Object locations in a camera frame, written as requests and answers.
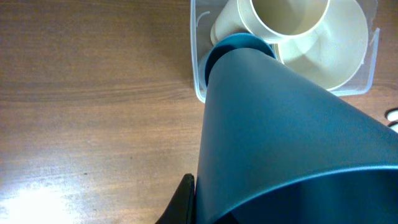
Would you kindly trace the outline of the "white plastic fork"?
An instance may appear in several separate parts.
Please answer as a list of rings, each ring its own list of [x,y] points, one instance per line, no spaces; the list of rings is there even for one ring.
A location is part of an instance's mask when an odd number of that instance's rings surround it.
[[[398,109],[390,109],[385,113],[385,117],[388,121],[397,121],[398,120]]]

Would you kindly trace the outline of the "clear plastic container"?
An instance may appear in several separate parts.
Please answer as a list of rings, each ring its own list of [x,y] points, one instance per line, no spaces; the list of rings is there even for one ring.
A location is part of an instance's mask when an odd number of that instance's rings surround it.
[[[357,0],[361,6],[368,24],[368,48],[359,70],[344,85],[337,89],[331,90],[336,96],[362,95],[368,92],[373,84],[374,71],[376,68],[376,59],[378,51],[380,29],[372,29],[373,20],[376,17],[378,1],[377,0]],[[213,44],[210,39],[210,31],[216,18],[226,5],[226,1],[206,1],[192,0],[190,13],[190,37],[192,49],[192,65],[193,65],[193,84],[197,98],[201,102],[205,102],[206,90],[199,80],[198,66],[200,60],[212,48]],[[272,46],[274,52],[277,44]]]

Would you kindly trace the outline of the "blue cup front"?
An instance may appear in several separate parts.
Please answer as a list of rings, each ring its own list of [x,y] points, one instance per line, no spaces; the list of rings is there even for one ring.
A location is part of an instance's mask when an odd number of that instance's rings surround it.
[[[397,134],[254,49],[211,69],[197,222],[396,223]]]

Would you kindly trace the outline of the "cream bowl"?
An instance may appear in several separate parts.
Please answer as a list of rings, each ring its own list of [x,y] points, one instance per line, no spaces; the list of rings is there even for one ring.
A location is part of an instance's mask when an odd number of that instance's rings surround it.
[[[368,40],[368,24],[359,3],[334,0],[314,31],[276,45],[275,53],[284,65],[331,91],[359,70]]]

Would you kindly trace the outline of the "white plastic spoon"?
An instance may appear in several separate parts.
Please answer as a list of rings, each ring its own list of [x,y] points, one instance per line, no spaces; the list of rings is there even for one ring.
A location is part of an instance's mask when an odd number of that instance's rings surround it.
[[[398,133],[398,124],[396,123],[396,124],[393,124],[393,125],[391,125],[390,126],[390,128],[393,130],[393,131],[395,131],[395,132],[397,132]]]

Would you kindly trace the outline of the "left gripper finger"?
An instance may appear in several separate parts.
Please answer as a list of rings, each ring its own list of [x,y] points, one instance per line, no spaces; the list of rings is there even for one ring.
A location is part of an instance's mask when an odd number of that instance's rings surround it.
[[[185,174],[181,179],[165,211],[155,224],[195,223],[195,178]]]

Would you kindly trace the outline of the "blue cup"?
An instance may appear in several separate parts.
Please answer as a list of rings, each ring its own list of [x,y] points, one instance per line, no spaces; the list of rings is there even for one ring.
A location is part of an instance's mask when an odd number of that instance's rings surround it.
[[[224,54],[236,49],[249,48],[256,49],[262,53],[276,58],[272,47],[259,37],[249,33],[232,34],[218,42],[205,56],[200,60],[198,66],[198,75],[200,83],[204,89],[207,89],[210,72],[216,61]]]
[[[397,134],[254,49],[211,69],[197,222],[396,223]]]

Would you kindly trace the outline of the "cream cup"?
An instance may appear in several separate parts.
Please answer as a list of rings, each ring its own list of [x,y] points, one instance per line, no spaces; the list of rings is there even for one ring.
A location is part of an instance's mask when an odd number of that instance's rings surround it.
[[[217,44],[238,32],[249,32],[270,44],[301,37],[323,20],[330,0],[229,0],[212,25]]]

